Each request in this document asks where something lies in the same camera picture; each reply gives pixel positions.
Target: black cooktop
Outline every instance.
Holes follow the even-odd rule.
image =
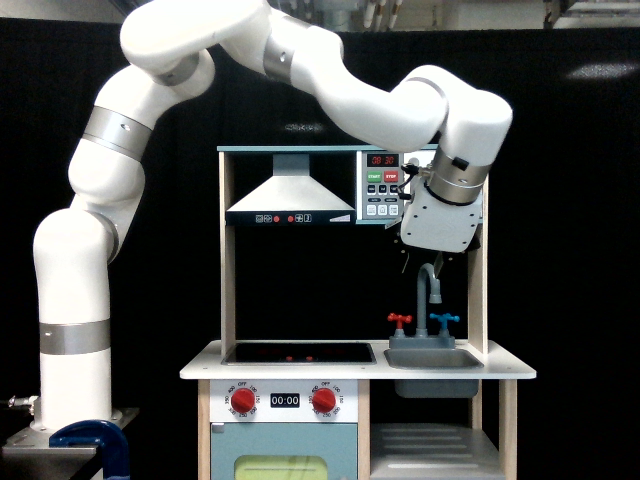
[[[368,343],[238,343],[223,365],[245,364],[373,364]]]

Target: oven door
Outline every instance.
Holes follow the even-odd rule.
[[[214,432],[212,480],[357,478],[357,424],[226,423]]]

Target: stove knob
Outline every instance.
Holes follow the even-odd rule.
[[[313,394],[311,403],[318,412],[329,413],[336,406],[336,396],[328,388],[321,388]]]
[[[239,388],[231,395],[231,407],[238,413],[248,413],[256,404],[256,396],[248,388]]]

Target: yellow oven window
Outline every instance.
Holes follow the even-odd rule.
[[[235,480],[328,480],[320,457],[244,455],[235,463]]]

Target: wooden post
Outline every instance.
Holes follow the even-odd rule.
[[[233,195],[231,156],[220,152],[220,340],[222,356],[236,342],[236,250],[235,229],[225,221]]]
[[[198,380],[198,480],[211,480],[209,380]]]
[[[518,381],[500,380],[500,467],[506,480],[518,476]]]
[[[370,383],[358,380],[358,480],[371,475]]]
[[[478,394],[469,401],[469,426],[482,430],[482,380],[478,380]]]
[[[480,248],[469,252],[469,305],[467,316],[469,319],[469,343],[480,353],[489,353],[489,336],[487,332],[487,254],[489,240],[489,178],[482,189],[482,224],[478,226],[477,235]]]

